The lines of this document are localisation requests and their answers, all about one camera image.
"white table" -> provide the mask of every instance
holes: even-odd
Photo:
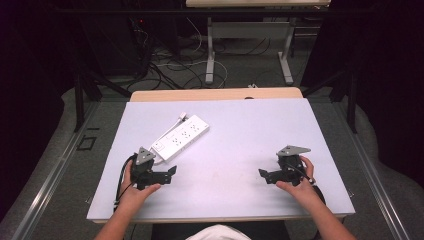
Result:
[[[259,168],[279,170],[276,152],[288,144],[312,150],[304,155],[313,161],[314,177],[333,213],[344,217],[355,212],[307,99],[154,100],[127,103],[87,219],[103,223],[110,218],[124,161],[140,146],[149,147],[183,111],[202,118],[210,130],[171,162],[153,168],[166,171],[177,165],[177,173],[147,199],[134,222],[309,217],[289,194],[259,176]]]
[[[302,7],[325,6],[330,0],[187,0],[187,7],[229,8],[229,7]],[[287,85],[293,84],[293,78],[287,63],[287,54],[293,38],[296,19],[289,22],[213,22],[208,18],[208,63],[205,82],[213,82],[215,52],[214,38],[274,38],[285,39],[283,51],[278,57]]]

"person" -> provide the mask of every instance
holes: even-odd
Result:
[[[300,159],[305,163],[305,172],[310,179],[313,178],[314,166],[311,161],[304,157],[300,156]],[[127,164],[125,168],[124,181],[122,182],[121,189],[125,189],[131,184],[130,181],[130,166],[131,161]],[[291,183],[278,181],[276,183],[278,188],[288,192],[292,195],[296,201],[310,213],[313,221],[315,222],[318,231],[323,239],[337,239],[337,240],[350,240],[356,239],[349,230],[333,215],[330,209],[323,203],[320,199],[310,182],[303,178],[299,185],[293,186]],[[95,239],[123,239],[127,226],[129,225],[131,218],[138,212],[138,210],[143,206],[144,201],[152,193],[157,191],[160,188],[160,184],[151,185],[142,191],[129,187],[123,193],[119,207],[116,209],[109,221],[103,226]],[[203,239],[202,236],[209,235],[212,236],[213,231],[228,232],[228,236],[235,236],[239,234],[237,239],[249,239],[248,236],[244,235],[242,232],[237,231],[231,227],[225,227],[223,225],[216,225],[210,228],[200,231],[198,234],[189,239]]]

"cord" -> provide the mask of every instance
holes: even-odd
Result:
[[[133,160],[133,162],[137,159],[137,153],[134,153],[131,157],[129,157],[126,161],[125,161],[125,163],[124,163],[124,165],[122,166],[122,169],[121,169],[121,174],[120,174],[120,176],[119,176],[119,181],[118,181],[118,187],[116,188],[116,196],[115,196],[115,202],[114,202],[114,207],[113,207],[113,211],[115,212],[116,211],[116,209],[118,208],[118,205],[119,205],[119,200],[121,199],[121,197],[122,197],[122,195],[125,193],[125,191],[127,191],[127,189],[130,187],[130,186],[132,186],[132,185],[134,185],[134,183],[130,183],[125,189],[124,189],[124,191],[122,192],[122,193],[120,193],[121,192],[121,184],[122,184],[122,178],[124,177],[124,172],[125,172],[125,168],[127,167],[127,164],[128,164],[128,162],[129,161],[131,161],[131,160]]]

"finger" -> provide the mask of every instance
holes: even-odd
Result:
[[[156,183],[153,185],[148,186],[147,188],[143,189],[141,192],[143,193],[143,196],[147,198],[150,196],[150,194],[156,192],[160,188],[160,184]]]
[[[314,178],[314,165],[312,164],[312,162],[307,157],[304,157],[304,156],[300,156],[300,160],[302,160],[302,162],[304,162],[305,165],[306,165],[306,168],[305,168],[306,175],[313,179]]]

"electrical outlet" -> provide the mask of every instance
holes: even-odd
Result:
[[[153,143],[152,149],[165,161],[174,158],[209,130],[209,125],[193,115],[181,125]]]

